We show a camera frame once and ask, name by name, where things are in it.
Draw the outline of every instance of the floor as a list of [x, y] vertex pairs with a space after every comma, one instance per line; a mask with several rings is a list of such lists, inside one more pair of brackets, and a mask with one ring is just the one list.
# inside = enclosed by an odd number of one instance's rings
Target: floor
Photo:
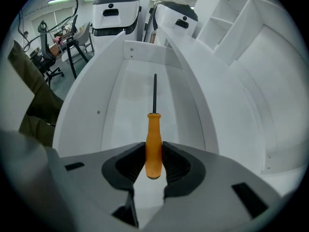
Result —
[[[93, 57], [93, 53], [88, 51], [86, 57], [88, 60], [90, 60]], [[85, 67], [85, 65], [86, 62], [83, 59], [74, 63], [74, 68], [77, 76]], [[75, 81], [75, 78], [73, 76], [70, 64], [62, 62], [61, 58], [57, 59], [56, 63], [50, 69], [51, 71], [53, 71], [58, 67], [63, 72], [64, 77], [62, 77], [61, 75], [53, 77], [50, 84], [50, 88], [56, 95], [58, 95], [61, 99], [64, 100], [73, 82]]]

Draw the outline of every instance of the cable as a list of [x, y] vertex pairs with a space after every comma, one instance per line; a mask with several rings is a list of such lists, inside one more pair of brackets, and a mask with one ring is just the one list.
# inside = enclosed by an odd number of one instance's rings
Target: cable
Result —
[[[69, 21], [72, 17], [74, 17], [74, 16], [76, 15], [77, 9], [78, 9], [78, 0], [76, 0], [76, 8], [75, 8], [74, 14], [73, 14], [72, 16], [70, 16], [70, 17], [67, 17], [67, 18], [64, 19], [62, 22], [58, 23], [56, 26], [54, 26], [53, 28], [51, 28], [50, 30], [48, 30], [47, 32], [45, 32], [44, 34], [48, 34], [48, 33], [51, 33], [51, 32], [58, 31], [58, 29], [56, 29], [56, 30], [54, 30], [54, 29], [57, 28], [57, 27], [59, 27], [59, 26], [61, 26], [63, 23], [64, 23], [64, 24], [67, 24], [68, 21]], [[20, 14], [19, 14], [19, 22], [18, 22], [18, 32], [24, 37], [24, 35], [21, 33], [21, 31], [20, 31], [20, 29], [19, 29], [19, 26], [20, 26]], [[28, 40], [24, 37], [24, 39], [26, 39], [27, 42], [28, 42], [28, 43], [24, 46], [24, 48], [23, 48], [24, 52], [27, 52], [27, 51], [30, 49], [30, 44], [31, 44], [34, 40], [36, 40], [37, 38], [41, 37], [41, 36], [44, 35], [44, 34], [41, 34], [41, 35], [39, 35], [39, 36], [33, 38], [33, 39], [30, 40], [30, 41], [28, 41]]]

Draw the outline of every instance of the ceiling light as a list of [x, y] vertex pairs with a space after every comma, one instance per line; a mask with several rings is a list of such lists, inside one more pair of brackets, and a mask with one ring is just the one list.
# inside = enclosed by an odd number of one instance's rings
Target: ceiling light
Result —
[[48, 3], [65, 2], [65, 1], [69, 1], [69, 0], [51, 0]]

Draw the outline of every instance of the screwdriver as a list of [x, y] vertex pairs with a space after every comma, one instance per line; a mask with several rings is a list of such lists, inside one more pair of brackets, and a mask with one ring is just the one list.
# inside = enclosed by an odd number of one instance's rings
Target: screwdriver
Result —
[[150, 179], [157, 179], [162, 170], [162, 140], [160, 134], [160, 114], [156, 113], [156, 74], [154, 75], [153, 112], [148, 114], [149, 125], [146, 139], [146, 175]]

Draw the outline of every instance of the orange screwdriver handle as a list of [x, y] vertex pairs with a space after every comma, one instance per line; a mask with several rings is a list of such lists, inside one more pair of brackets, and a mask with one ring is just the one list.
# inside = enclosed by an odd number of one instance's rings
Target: orange screwdriver handle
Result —
[[149, 126], [146, 139], [146, 175], [157, 179], [162, 170], [162, 140], [160, 134], [160, 114], [148, 114]]

